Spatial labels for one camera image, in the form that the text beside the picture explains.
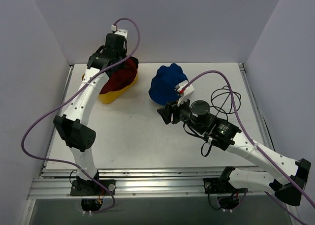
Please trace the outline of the blue bucket hat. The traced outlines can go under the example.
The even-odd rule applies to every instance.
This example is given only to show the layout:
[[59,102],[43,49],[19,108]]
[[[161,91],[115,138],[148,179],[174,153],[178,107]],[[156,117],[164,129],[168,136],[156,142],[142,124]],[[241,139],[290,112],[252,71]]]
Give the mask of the blue bucket hat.
[[188,78],[179,65],[176,63],[172,63],[170,66],[162,65],[151,81],[148,91],[151,100],[162,106],[169,101],[178,100],[176,86],[183,81],[188,81]]

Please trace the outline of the dark red hat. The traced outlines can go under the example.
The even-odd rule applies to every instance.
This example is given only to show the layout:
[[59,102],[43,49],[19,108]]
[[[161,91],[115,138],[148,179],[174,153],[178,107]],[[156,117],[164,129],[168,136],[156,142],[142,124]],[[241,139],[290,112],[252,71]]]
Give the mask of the dark red hat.
[[108,82],[101,89],[100,94],[119,91],[129,86],[137,75],[138,65],[139,60],[137,58],[130,57],[127,59],[123,64],[123,68],[112,74]]

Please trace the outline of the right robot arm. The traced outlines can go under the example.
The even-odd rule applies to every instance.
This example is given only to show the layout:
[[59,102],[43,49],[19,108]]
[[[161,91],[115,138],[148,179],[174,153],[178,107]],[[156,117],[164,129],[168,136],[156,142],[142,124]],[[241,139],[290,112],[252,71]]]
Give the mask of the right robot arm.
[[236,125],[211,114],[209,104],[203,100],[181,105],[168,103],[157,112],[165,124],[183,122],[193,136],[203,139],[210,147],[238,155],[260,168],[260,171],[250,171],[227,166],[218,180],[224,192],[263,191],[274,194],[285,204],[300,205],[311,169],[308,160],[288,158],[256,141],[250,142]]

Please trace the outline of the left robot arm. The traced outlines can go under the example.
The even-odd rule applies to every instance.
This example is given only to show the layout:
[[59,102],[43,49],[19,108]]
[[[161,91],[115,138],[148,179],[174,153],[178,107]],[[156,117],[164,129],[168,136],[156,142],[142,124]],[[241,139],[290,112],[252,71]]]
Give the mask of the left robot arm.
[[138,77],[139,60],[127,53],[127,30],[106,35],[105,44],[88,59],[79,90],[69,99],[68,108],[53,123],[70,148],[78,169],[76,181],[88,195],[99,190],[99,172],[94,164],[92,145],[96,132],[88,127],[95,102],[108,104],[125,93]]

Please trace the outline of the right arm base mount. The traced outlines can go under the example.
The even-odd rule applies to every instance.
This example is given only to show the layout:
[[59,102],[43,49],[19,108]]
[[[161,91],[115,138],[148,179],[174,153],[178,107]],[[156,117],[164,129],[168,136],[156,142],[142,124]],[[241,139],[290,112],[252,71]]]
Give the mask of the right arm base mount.
[[218,177],[203,178],[205,194],[244,193],[245,188],[236,189],[230,183],[221,183]]

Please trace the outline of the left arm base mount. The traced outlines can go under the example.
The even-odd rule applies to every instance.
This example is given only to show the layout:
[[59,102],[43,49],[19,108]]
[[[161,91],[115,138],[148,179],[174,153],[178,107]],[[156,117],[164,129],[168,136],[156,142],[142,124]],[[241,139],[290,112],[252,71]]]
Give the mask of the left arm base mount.
[[72,182],[70,195],[71,196],[96,196],[96,195],[110,195],[110,193],[115,194],[116,181],[115,180],[99,180],[99,182],[108,189],[105,190],[100,185],[96,184],[90,180],[82,180],[81,178],[76,178]]

